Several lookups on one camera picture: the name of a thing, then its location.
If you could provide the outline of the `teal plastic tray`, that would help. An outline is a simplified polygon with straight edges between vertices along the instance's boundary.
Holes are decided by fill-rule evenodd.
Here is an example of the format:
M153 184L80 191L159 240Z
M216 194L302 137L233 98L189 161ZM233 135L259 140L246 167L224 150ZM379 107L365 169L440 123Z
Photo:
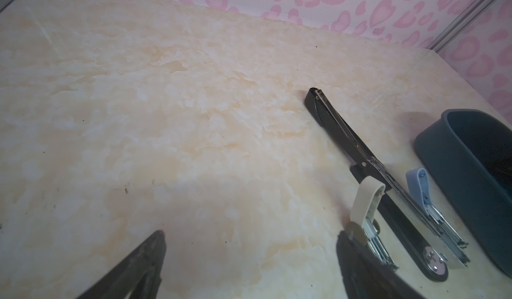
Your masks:
M480 110L450 109L414 148L488 258L511 275L511 129Z

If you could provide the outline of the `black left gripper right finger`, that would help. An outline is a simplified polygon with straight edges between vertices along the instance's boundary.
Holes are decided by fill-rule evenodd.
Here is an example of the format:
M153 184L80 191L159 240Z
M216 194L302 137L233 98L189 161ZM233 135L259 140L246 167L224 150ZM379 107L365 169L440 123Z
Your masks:
M349 299L414 299L423 296L345 231L336 245L345 292Z

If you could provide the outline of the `black long stapler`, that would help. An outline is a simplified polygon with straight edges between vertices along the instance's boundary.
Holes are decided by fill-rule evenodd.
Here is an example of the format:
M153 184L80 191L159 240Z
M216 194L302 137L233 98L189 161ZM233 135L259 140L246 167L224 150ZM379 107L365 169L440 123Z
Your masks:
M318 88L310 88L305 107L335 143L354 161L350 171L359 183L347 230L360 238L382 263L398 267L382 243L375 220L379 212L420 271L445 282L449 271L466 268L468 243L433 205L429 176L423 168L406 173L407 187L392 176Z

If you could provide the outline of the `aluminium corner frame post right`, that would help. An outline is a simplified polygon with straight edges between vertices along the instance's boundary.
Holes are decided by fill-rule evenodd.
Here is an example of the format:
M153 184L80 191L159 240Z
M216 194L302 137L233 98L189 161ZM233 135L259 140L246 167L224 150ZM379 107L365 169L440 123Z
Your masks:
M427 49L440 53L496 1L497 0L474 0L427 46Z

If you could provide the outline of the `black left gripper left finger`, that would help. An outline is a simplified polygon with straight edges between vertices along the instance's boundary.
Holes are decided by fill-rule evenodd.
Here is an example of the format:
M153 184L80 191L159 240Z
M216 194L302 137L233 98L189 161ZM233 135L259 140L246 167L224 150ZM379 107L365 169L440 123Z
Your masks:
M166 253L165 233L156 230L80 298L156 298Z

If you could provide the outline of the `light blue mini stapler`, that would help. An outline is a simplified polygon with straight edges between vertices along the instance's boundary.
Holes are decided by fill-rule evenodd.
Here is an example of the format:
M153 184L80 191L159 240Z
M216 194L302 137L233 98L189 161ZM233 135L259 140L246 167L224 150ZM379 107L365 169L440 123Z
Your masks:
M412 199L434 223L461 249L466 249L468 243L446 221L444 215L433 205L430 190L429 176L425 169L417 168L406 173L407 186Z

